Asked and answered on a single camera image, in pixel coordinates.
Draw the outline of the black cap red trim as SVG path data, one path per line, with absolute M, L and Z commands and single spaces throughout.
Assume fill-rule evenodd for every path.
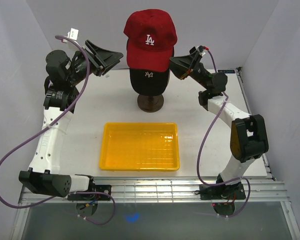
M 143 96 L 159 96 L 166 90 L 170 70 L 156 72 L 145 69 L 129 69 L 129 78 L 133 90 Z

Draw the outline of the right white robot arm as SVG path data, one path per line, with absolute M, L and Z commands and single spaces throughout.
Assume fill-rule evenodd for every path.
M 179 80 L 190 77 L 204 87 L 204 91 L 198 93 L 200 106 L 230 128 L 231 157 L 216 182 L 202 182 L 197 194 L 203 199 L 227 199 L 236 195 L 245 199 L 244 174 L 256 159 L 269 150 L 265 120 L 260 114 L 251 115 L 229 102 L 227 75 L 218 70 L 211 73 L 201 62 L 204 54 L 209 53 L 207 47 L 200 45 L 193 47 L 188 55 L 169 59 L 169 69 Z

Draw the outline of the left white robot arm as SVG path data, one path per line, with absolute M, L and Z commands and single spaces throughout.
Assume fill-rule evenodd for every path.
M 91 176 L 60 174 L 61 149 L 80 94 L 77 84 L 91 74 L 105 75 L 123 56 L 121 52 L 100 48 L 90 40 L 86 40 L 83 50 L 77 50 L 72 58 L 63 50 L 53 50 L 46 56 L 43 133 L 28 169 L 18 176 L 32 193 L 64 198 L 78 192 L 85 200 L 96 195 Z

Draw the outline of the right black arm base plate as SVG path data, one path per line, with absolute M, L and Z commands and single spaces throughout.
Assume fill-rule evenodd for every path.
M 201 184 L 194 192 L 201 200 L 245 200 L 246 194 L 241 182 L 233 185 L 207 186 Z

